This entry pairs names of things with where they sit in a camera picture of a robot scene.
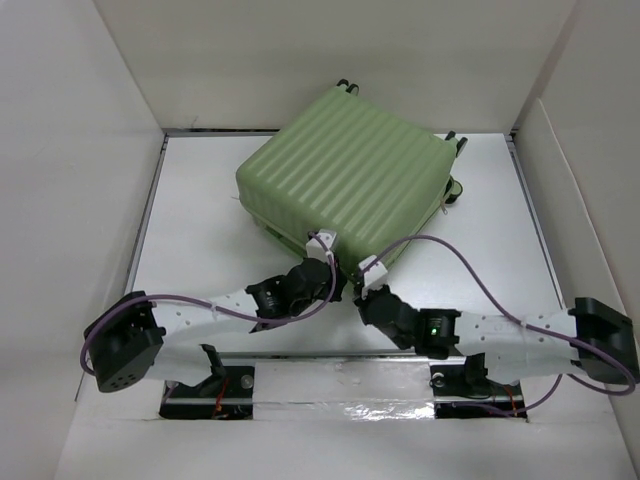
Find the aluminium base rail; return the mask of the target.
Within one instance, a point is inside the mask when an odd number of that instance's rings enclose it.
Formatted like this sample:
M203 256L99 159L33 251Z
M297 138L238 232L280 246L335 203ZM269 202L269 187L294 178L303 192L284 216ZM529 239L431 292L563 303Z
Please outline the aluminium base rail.
M491 418L520 413L520 385L464 382L461 359L409 356L229 359L211 391L168 382L171 420L382 421Z

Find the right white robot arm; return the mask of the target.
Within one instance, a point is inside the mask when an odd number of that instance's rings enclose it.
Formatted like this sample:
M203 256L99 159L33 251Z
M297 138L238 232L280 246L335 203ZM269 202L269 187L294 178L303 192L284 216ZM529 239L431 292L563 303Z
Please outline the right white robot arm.
M383 285L362 285L354 303L362 322L399 349L432 360L462 357L462 381L474 393L530 377L584 375L630 389L639 381L632 321L590 298L551 314L513 320L455 309L415 308Z

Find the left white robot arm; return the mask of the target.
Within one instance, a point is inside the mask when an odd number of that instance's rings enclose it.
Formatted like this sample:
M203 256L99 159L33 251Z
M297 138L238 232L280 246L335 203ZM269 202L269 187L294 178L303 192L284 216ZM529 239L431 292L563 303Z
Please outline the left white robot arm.
M85 328L80 366L102 393L148 377L212 396L222 387L223 366L206 338L309 319L340 301L346 283L337 260L306 258L284 275L209 300L134 291Z

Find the green hard-shell suitcase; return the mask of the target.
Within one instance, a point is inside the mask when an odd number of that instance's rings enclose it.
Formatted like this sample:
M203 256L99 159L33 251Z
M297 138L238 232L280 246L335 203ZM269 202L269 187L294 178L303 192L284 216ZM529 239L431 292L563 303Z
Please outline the green hard-shell suitcase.
M241 164L239 201L298 255L309 232L336 232L341 272L354 280L362 260L462 194L452 168L467 142L379 108L342 79Z

